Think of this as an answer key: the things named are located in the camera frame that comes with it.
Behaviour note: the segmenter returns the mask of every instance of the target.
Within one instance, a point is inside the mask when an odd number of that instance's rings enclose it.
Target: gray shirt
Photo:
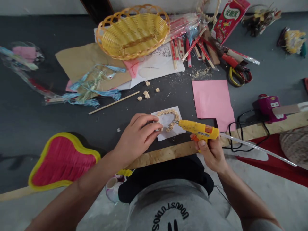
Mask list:
[[[199,184],[183,179],[157,182],[131,202],[127,231],[236,230],[213,208]],[[251,231],[281,231],[275,224],[257,220]]]

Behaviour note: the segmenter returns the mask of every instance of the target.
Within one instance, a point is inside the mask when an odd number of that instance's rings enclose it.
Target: yellow scissors handle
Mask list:
[[[235,78],[238,80],[239,83],[235,82],[233,76],[235,76]],[[240,76],[240,74],[236,70],[234,70],[233,67],[230,67],[229,78],[232,84],[236,87],[241,87],[245,84],[245,80],[242,78],[242,76]]]

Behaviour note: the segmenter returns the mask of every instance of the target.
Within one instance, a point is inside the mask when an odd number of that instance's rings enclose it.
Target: white wall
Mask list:
[[[162,7],[169,13],[185,13],[195,8],[198,0],[110,0],[115,11],[146,3]],[[271,4],[274,0],[248,0],[251,5]],[[220,13],[227,0],[221,0]],[[210,0],[208,13],[214,13],[216,0]],[[0,15],[87,14],[79,0],[0,0]],[[308,11],[307,0],[275,0],[283,12]]]

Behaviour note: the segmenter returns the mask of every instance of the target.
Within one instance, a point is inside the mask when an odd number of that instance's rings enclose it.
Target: finger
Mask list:
[[[159,121],[159,118],[155,115],[141,115],[134,123],[133,126],[139,130],[141,129],[148,121]]]
[[[157,136],[158,136],[159,134],[161,134],[161,131],[155,131],[155,132],[153,132],[151,135],[149,135],[149,136],[147,137],[147,139],[145,140],[145,144],[148,145],[148,146],[150,146],[150,145],[154,142],[154,140],[157,138]]]
[[[199,148],[199,145],[198,145],[198,141],[195,141],[195,148],[196,148],[197,150],[200,149],[200,148]]]
[[[145,139],[151,135],[155,130],[163,128],[163,125],[161,125],[160,123],[150,123],[146,126],[144,126],[140,132],[141,132],[141,136],[144,137]]]
[[[220,142],[220,137],[217,137],[215,140],[210,139],[209,140],[209,147],[210,149],[217,149],[221,148],[221,142]]]
[[[190,138],[192,139],[193,137],[195,136],[195,134],[190,134]],[[196,141],[196,140],[194,140],[194,142],[195,142],[195,148],[197,149],[197,150],[199,150],[199,146],[198,146],[198,141]]]
[[[142,116],[142,115],[146,115],[146,114],[145,114],[145,113],[136,113],[136,114],[132,117],[132,119],[131,119],[129,125],[133,125],[133,124],[136,122],[136,120],[137,120],[140,116]]]
[[[212,155],[208,145],[206,144],[205,140],[199,140],[198,142],[199,148],[201,150],[201,153],[205,155]]]

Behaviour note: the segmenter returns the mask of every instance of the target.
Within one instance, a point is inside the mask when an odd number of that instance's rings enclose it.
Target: hand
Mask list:
[[[201,154],[204,156],[205,164],[214,172],[223,173],[228,168],[228,164],[225,160],[224,151],[220,143],[220,136],[216,140],[209,139],[208,145],[204,140],[195,141],[197,150],[201,150]]]
[[[118,144],[112,151],[118,160],[122,162],[123,167],[128,166],[141,156],[161,133],[160,131],[155,131],[163,127],[160,123],[147,124],[148,121],[158,120],[157,116],[144,113],[138,113],[133,116]]]

